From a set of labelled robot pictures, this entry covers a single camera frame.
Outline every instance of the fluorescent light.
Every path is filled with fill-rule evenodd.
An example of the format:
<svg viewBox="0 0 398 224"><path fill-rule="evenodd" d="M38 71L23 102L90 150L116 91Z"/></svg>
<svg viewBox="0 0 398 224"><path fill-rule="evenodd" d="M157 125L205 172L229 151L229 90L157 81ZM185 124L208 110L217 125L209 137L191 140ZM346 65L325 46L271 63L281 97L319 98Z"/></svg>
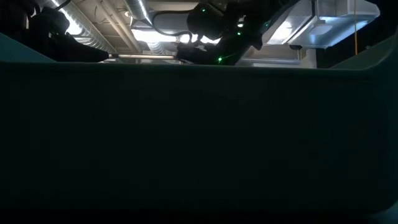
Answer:
<svg viewBox="0 0 398 224"><path fill-rule="evenodd" d="M197 36L196 34L192 35L192 42L197 41L197 39L198 39L198 36ZM180 42L181 42L181 43L184 43L184 44L188 43L188 42L189 42L189 35L188 35L188 34L182 35L182 36L180 37ZM203 37L203 38L200 40L200 42L202 42L202 43L204 43L204 44L207 44L207 43L218 44L218 43L220 42L220 39L217 39L217 40L210 40L210 39L207 38L207 37Z"/></svg>
<svg viewBox="0 0 398 224"><path fill-rule="evenodd" d="M167 35L162 35L156 31L142 31L142 30L131 30L137 40L144 41L147 43L154 42L176 42L177 38Z"/></svg>
<svg viewBox="0 0 398 224"><path fill-rule="evenodd" d="M58 1L56 0L51 0L57 7L59 6ZM67 29L67 32L71 35L78 35L83 32L83 29L75 22L72 17L70 17L67 12L64 9L60 9L60 12L64 13L65 17L69 20L69 28Z"/></svg>

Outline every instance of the silver duct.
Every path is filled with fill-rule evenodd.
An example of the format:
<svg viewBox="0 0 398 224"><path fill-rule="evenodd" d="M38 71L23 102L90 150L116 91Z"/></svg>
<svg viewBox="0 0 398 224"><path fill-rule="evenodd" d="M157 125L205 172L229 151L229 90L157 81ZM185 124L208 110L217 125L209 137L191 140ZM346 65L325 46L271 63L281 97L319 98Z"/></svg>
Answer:
<svg viewBox="0 0 398 224"><path fill-rule="evenodd" d="M63 3L64 0L36 0L36 2L40 7L47 6L54 8L57 6L56 3L59 5ZM74 35L77 42L109 53L116 52L113 46L101 35L98 29L73 2L66 5L63 10L79 27L81 27L82 32L78 35Z"/></svg>
<svg viewBox="0 0 398 224"><path fill-rule="evenodd" d="M370 0L299 0L262 36L264 45L326 49L371 23L380 10Z"/></svg>
<svg viewBox="0 0 398 224"><path fill-rule="evenodd" d="M133 18L152 24L149 16L149 7L145 0L124 0L124 2ZM148 43L148 48L153 54L166 54L164 45L161 42Z"/></svg>
<svg viewBox="0 0 398 224"><path fill-rule="evenodd" d="M144 19L150 21L148 18L148 6L145 0L124 0L124 3L133 18L140 21Z"/></svg>
<svg viewBox="0 0 398 224"><path fill-rule="evenodd" d="M166 50L161 42L148 43L148 47L153 54L165 55Z"/></svg>

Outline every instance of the yellow cable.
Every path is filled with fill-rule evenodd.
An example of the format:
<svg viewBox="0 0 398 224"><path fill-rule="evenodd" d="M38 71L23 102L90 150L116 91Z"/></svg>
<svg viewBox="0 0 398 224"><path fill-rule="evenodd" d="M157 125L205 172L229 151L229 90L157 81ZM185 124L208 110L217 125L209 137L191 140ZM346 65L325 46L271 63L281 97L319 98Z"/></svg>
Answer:
<svg viewBox="0 0 398 224"><path fill-rule="evenodd" d="M354 0L355 55L358 55L358 29L356 27L356 0Z"/></svg>

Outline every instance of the black cable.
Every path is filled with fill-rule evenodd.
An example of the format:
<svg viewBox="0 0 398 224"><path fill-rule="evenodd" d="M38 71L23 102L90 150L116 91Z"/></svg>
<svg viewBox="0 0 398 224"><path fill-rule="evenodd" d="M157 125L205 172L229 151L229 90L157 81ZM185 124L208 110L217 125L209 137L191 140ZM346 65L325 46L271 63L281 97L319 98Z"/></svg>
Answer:
<svg viewBox="0 0 398 224"><path fill-rule="evenodd" d="M17 1L17 5L20 6L21 9L26 13L26 18L28 21L30 21L34 11L30 10L30 7L21 1Z"/></svg>
<svg viewBox="0 0 398 224"><path fill-rule="evenodd" d="M193 45L194 46L199 46L199 44L200 44L200 40L203 38L203 34L198 34L198 38L197 38L197 41L195 41L194 43L193 43Z"/></svg>
<svg viewBox="0 0 398 224"><path fill-rule="evenodd" d="M188 34L188 35L189 35L189 42L191 42L191 41L192 41L192 33L191 33L190 31L182 31L182 32L178 32L178 33L175 33L175 34L168 34L168 33L165 33L165 32L163 32L163 31L161 31L160 29L156 28L156 26L155 26L155 18L156 18L157 16L159 16L159 15L164 15L164 14L187 14L187 13L190 13L190 12L192 12L192 10L186 10L186 11L160 11L160 12L156 12L156 13L154 14L154 16L152 17L152 20L151 20L152 27L153 27L158 33L160 33L160 34L162 34L162 35L171 36L171 37L178 37L178 36L181 36L181 35L184 35L184 34Z"/></svg>
<svg viewBox="0 0 398 224"><path fill-rule="evenodd" d="M32 5L35 8L36 11L36 15L40 13L40 6L34 1L34 0L30 0L30 3L32 3Z"/></svg>
<svg viewBox="0 0 398 224"><path fill-rule="evenodd" d="M67 6L67 4L70 3L70 1L71 1L71 0L66 0L64 3L62 3L61 5L59 5L58 7L56 7L55 10L58 11L58 10L62 9L63 7Z"/></svg>

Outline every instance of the ceiling light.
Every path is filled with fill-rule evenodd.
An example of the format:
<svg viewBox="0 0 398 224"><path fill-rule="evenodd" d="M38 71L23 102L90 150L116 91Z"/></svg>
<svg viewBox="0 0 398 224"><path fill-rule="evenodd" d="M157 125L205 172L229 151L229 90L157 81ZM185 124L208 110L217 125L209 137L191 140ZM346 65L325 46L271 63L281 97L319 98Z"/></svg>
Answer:
<svg viewBox="0 0 398 224"><path fill-rule="evenodd" d="M162 35L156 31L142 31L142 30L131 30L134 36L139 41L144 41L147 43L154 42L176 42L177 38L167 35Z"/></svg>
<svg viewBox="0 0 398 224"><path fill-rule="evenodd" d="M51 0L57 7L59 6L58 1L56 0ZM60 9L60 12L62 12L65 17L69 20L69 28L67 29L67 32L71 35L79 35L83 32L83 29L75 22L74 19L64 10Z"/></svg>

